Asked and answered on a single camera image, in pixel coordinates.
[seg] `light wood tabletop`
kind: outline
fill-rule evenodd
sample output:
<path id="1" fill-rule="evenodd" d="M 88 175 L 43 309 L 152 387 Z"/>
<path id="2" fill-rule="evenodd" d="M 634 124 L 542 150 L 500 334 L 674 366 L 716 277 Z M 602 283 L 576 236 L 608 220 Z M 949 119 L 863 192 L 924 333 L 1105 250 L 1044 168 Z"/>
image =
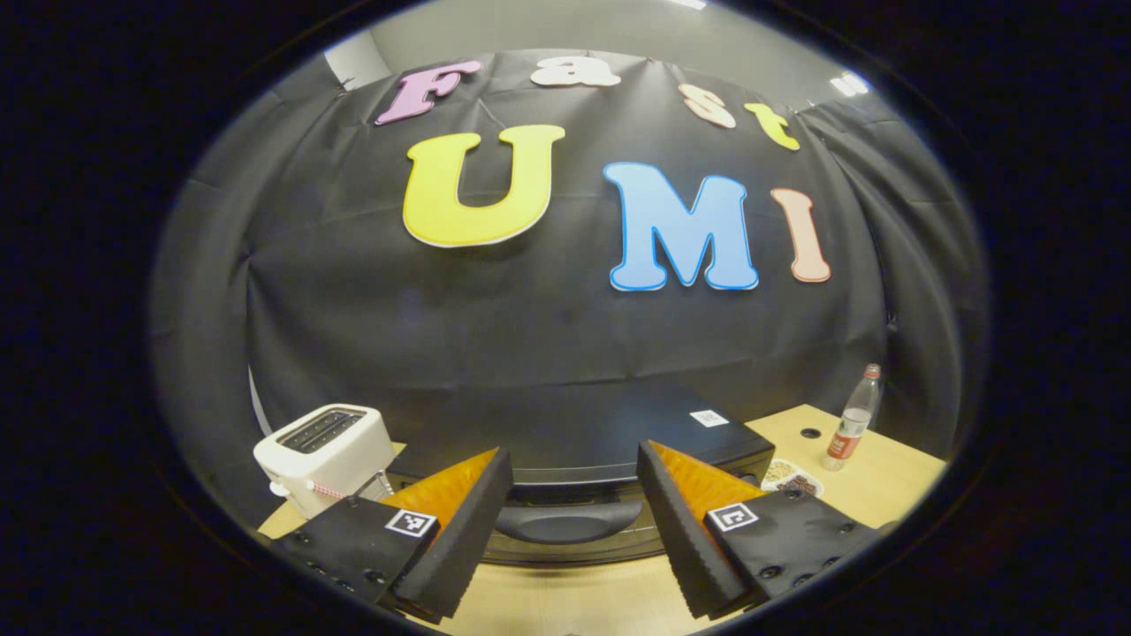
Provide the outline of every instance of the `light wood tabletop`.
<path id="1" fill-rule="evenodd" d="M 775 457 L 819 480 L 824 501 L 872 527 L 903 518 L 946 467 L 931 455 L 867 431 L 843 470 L 826 471 L 820 458 L 838 422 L 836 415 L 801 405 L 745 426 L 776 446 Z M 805 438 L 801 431 L 806 428 L 817 429 L 820 437 Z M 394 446 L 398 453 L 404 448 Z M 275 539 L 304 522 L 285 502 L 259 531 Z M 443 619 L 439 629 L 452 636 L 682 636 L 733 616 L 691 618 L 662 555 L 552 569 L 480 564 L 456 616 Z"/>

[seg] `yellow letter u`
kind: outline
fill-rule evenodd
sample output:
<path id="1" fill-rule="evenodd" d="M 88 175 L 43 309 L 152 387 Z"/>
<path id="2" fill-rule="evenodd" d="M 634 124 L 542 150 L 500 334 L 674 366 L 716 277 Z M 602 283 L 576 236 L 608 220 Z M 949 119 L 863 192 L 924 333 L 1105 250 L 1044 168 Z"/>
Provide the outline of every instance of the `yellow letter u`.
<path id="1" fill-rule="evenodd" d="M 513 146 L 510 191 L 499 203 L 459 203 L 464 155 L 480 145 L 474 132 L 425 139 L 408 148 L 413 171 L 405 191 L 405 227 L 439 248 L 487 246 L 529 230 L 550 205 L 551 146 L 566 136 L 558 126 L 516 126 L 499 134 Z"/>

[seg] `letter m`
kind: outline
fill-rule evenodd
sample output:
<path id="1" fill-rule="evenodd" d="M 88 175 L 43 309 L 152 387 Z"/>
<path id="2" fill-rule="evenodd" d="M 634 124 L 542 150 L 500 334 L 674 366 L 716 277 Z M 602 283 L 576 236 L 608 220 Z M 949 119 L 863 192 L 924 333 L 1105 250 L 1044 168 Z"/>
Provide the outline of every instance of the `letter m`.
<path id="1" fill-rule="evenodd" d="M 707 247 L 711 263 L 703 277 L 716 290 L 750 290 L 758 272 L 750 264 L 742 200 L 746 189 L 725 177 L 707 177 L 699 187 L 691 212 L 651 165 L 611 163 L 605 178 L 621 190 L 624 217 L 624 259 L 610 273 L 621 291 L 658 290 L 667 270 L 656 261 L 658 238 L 680 282 L 694 283 Z"/>

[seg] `white toaster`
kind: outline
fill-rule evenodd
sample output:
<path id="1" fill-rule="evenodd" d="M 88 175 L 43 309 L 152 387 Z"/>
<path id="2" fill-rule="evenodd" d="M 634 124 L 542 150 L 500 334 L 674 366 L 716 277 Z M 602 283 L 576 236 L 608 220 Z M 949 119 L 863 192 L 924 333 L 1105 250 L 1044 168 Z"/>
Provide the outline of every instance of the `white toaster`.
<path id="1" fill-rule="evenodd" d="M 316 409 L 261 440 L 252 453 L 271 480 L 271 492 L 286 497 L 308 519 L 368 489 L 395 455 L 381 413 L 352 404 Z"/>

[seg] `plate of food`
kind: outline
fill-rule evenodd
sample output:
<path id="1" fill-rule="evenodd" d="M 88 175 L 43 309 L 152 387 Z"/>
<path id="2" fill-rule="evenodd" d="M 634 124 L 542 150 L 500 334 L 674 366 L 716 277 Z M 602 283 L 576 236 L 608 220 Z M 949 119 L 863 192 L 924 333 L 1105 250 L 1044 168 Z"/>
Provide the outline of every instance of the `plate of food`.
<path id="1" fill-rule="evenodd" d="M 804 490 L 813 497 L 820 498 L 824 495 L 824 484 L 813 475 L 806 473 L 788 459 L 775 458 L 770 466 L 766 469 L 766 476 L 762 478 L 761 489 L 766 492 L 777 490 Z"/>

